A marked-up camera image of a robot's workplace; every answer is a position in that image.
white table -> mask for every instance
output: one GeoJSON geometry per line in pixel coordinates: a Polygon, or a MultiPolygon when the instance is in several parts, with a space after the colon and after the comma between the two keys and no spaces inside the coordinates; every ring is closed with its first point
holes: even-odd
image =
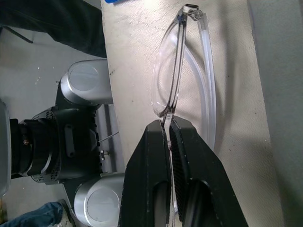
{"type": "MultiPolygon", "coordinates": [[[[110,80],[125,163],[147,124],[157,119],[151,82],[161,39],[185,3],[207,13],[217,95],[214,152],[221,159],[250,227],[282,226],[275,170],[246,0],[101,1],[110,80]]],[[[187,34],[190,45],[198,37],[187,34]]],[[[177,115],[199,130],[197,87],[182,74],[177,115]]]]}

dark pants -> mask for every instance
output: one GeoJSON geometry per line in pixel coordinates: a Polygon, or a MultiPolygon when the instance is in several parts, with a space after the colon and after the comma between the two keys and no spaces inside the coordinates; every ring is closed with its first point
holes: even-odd
{"type": "Polygon", "coordinates": [[[0,0],[0,26],[46,32],[55,41],[106,57],[102,13],[83,0],[0,0]]]}
{"type": "Polygon", "coordinates": [[[0,227],[48,227],[59,224],[63,207],[58,202],[49,202],[37,210],[23,214],[0,227]]]}

